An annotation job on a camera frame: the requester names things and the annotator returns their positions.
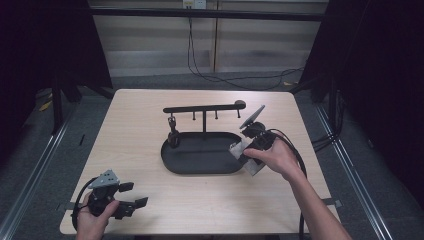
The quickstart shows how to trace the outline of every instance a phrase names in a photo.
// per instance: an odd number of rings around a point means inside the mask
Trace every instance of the floor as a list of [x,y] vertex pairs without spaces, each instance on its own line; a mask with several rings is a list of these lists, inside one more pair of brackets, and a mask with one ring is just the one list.
[[[251,73],[259,76],[264,73]],[[270,91],[286,91],[298,80],[301,72],[284,76],[281,84]],[[222,73],[219,76],[233,78],[246,73]],[[114,78],[115,89],[120,88],[165,88],[165,89],[213,89],[213,90],[246,90],[245,88],[263,88],[275,86],[275,79],[249,79],[213,83],[205,79],[189,75],[163,75],[145,77]],[[60,203],[69,201],[79,174],[89,156],[103,118],[111,100],[99,96],[95,92],[82,87],[83,98],[79,103],[69,103],[63,99],[64,115],[68,123],[60,144],[52,151],[51,159],[45,165],[45,171],[38,176],[38,183],[32,187],[31,194],[23,192],[28,189],[27,182],[33,176],[32,171],[39,164],[40,156],[51,140],[53,121],[52,108],[39,111],[46,95],[39,94],[37,106],[23,127],[21,141],[10,156],[8,164],[0,170],[0,221],[3,234],[6,220],[13,218],[14,224],[7,228],[9,238],[5,239],[73,239],[59,231],[64,216],[56,211]],[[325,136],[325,129],[319,120],[317,104],[312,103],[308,91],[295,95],[311,141]],[[361,127],[347,112],[343,119],[344,127],[340,139],[350,156],[354,169],[358,172],[376,209],[383,217],[390,236],[380,239],[421,239],[424,236],[424,214],[414,202],[403,185],[390,173],[384,159],[375,149],[368,145],[368,139]],[[354,239],[379,239],[370,217],[364,210],[346,171],[339,160],[333,145],[317,153],[322,171],[334,199],[342,206],[338,213],[342,224]],[[20,197],[26,196],[27,205],[18,204]],[[21,214],[11,215],[12,210],[20,210]],[[275,235],[280,239],[297,239],[296,234]],[[152,239],[265,239],[266,236],[154,236]],[[105,239],[134,239],[134,236],[106,236]]]

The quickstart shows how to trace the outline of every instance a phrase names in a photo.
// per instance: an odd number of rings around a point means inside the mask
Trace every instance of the vertical post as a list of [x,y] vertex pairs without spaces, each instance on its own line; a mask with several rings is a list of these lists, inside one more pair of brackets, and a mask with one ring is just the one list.
[[330,126],[332,128],[333,133],[335,133],[334,131],[337,131],[336,108],[337,108],[337,87],[336,87],[336,81],[334,77],[331,77],[331,87],[330,87],[329,101],[328,101],[328,118],[329,118]]
[[206,133],[206,111],[203,111],[203,133]]

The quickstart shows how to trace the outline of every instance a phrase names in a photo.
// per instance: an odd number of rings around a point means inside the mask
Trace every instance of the hand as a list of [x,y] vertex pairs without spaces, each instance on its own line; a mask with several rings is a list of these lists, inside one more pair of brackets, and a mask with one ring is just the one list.
[[266,151],[246,148],[243,153],[246,156],[263,161],[271,170],[280,173],[288,181],[294,174],[301,171],[292,150],[278,137],[275,138],[272,147]]
[[[88,203],[90,193],[84,197],[83,206]],[[119,206],[119,201],[114,200],[107,205],[105,211],[98,217],[92,215],[88,207],[82,208],[78,213],[78,231],[77,240],[100,240],[109,222],[109,218],[113,215]]]

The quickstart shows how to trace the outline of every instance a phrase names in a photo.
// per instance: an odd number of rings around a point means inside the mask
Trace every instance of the black rack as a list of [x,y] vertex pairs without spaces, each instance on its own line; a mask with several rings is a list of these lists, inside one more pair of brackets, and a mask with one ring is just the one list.
[[236,110],[240,118],[240,110],[246,103],[237,100],[234,104],[206,105],[189,107],[164,108],[163,112],[193,113],[202,112],[203,131],[178,133],[178,147],[172,147],[168,139],[162,144],[161,156],[166,168],[177,174],[231,174],[241,169],[242,165],[229,152],[230,145],[238,143],[241,138],[230,132],[207,132],[206,112],[214,111],[218,119],[218,111]]

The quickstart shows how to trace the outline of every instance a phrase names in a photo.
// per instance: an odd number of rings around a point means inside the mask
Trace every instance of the black cable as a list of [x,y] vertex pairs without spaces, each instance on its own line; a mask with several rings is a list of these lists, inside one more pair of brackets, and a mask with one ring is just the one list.
[[302,90],[312,88],[321,79],[322,79],[321,76],[312,78],[312,79],[310,79],[308,81],[305,81],[305,82],[302,82],[302,83],[298,84],[296,87],[290,89],[288,92],[291,93],[291,94],[293,94],[293,95],[295,95],[296,93],[298,93],[298,92],[300,92]]
[[[280,134],[282,134],[283,136],[280,136],[278,134],[275,134],[271,131],[277,131]],[[302,156],[300,156],[299,152],[297,151],[297,149],[294,147],[293,143],[290,141],[290,139],[287,137],[286,134],[284,134],[282,131],[278,130],[278,129],[270,129],[269,130],[270,133],[274,134],[274,136],[278,137],[280,140],[282,140],[284,143],[287,144],[287,146],[290,148],[290,150],[293,152],[293,154],[296,156],[296,159],[299,163],[299,167],[302,170],[303,174],[305,175],[306,178],[308,178],[308,174],[306,172],[306,166],[305,166],[305,162],[302,159]],[[303,217],[302,212],[300,212],[300,219],[299,219],[299,239],[304,239],[304,234],[305,233],[305,219]]]
[[344,102],[341,95],[338,94],[337,96],[337,115],[338,116],[336,120],[336,127],[334,131],[332,131],[329,135],[323,136],[317,140],[312,141],[312,144],[314,144],[315,153],[321,151],[322,149],[326,148],[328,145],[332,144],[340,136],[342,128],[343,128],[343,118],[344,118],[345,108],[346,108],[346,103]]
[[77,228],[78,228],[78,213],[79,213],[79,211],[82,209],[82,208],[84,208],[84,207],[86,207],[87,205],[85,205],[85,206],[82,206],[82,207],[79,207],[78,205],[79,205],[79,202],[80,202],[80,200],[81,200],[81,197],[82,197],[82,194],[84,193],[84,191],[85,191],[85,189],[88,187],[88,185],[90,185],[92,182],[94,182],[94,180],[96,180],[97,179],[97,177],[95,177],[95,178],[92,178],[90,181],[88,181],[83,187],[82,187],[82,189],[81,189],[81,191],[79,192],[79,194],[78,194],[78,197],[77,197],[77,199],[75,200],[75,204],[74,204],[74,209],[72,210],[72,214],[71,214],[71,217],[72,217],[72,225],[74,226],[74,228],[75,228],[75,230],[77,231]]
[[[303,71],[303,69],[304,69],[304,67],[297,68],[297,69],[287,69],[287,70],[282,71],[278,75],[262,76],[262,77],[236,77],[236,78],[223,79],[223,78],[219,78],[219,77],[216,77],[216,76],[203,75],[202,73],[200,73],[199,68],[197,67],[197,62],[196,62],[196,58],[195,58],[195,50],[194,50],[194,42],[193,42],[193,31],[192,31],[193,30],[193,27],[192,27],[192,19],[191,18],[189,18],[189,26],[190,26],[190,32],[189,32],[189,44],[188,44],[188,51],[187,51],[187,65],[188,65],[188,68],[189,68],[190,72],[193,75],[198,76],[198,77],[201,77],[202,79],[204,79],[206,81],[215,82],[215,83],[225,82],[225,83],[230,84],[230,85],[232,85],[234,87],[238,87],[238,88],[242,88],[242,89],[250,90],[250,91],[267,91],[267,90],[271,90],[271,89],[274,89],[274,88],[280,86],[281,85],[281,82],[283,80],[283,76],[292,74],[292,73],[297,72],[297,71]],[[192,55],[192,58],[193,58],[194,68],[195,68],[196,71],[194,71],[191,68],[191,65],[190,65],[190,50],[191,50],[191,55]],[[258,78],[261,78],[261,79],[279,78],[279,80],[273,86],[266,87],[266,88],[249,88],[249,87],[244,87],[244,86],[241,86],[241,85],[238,85],[238,84],[234,84],[234,83],[231,82],[231,81],[234,81],[234,80],[258,79]]]

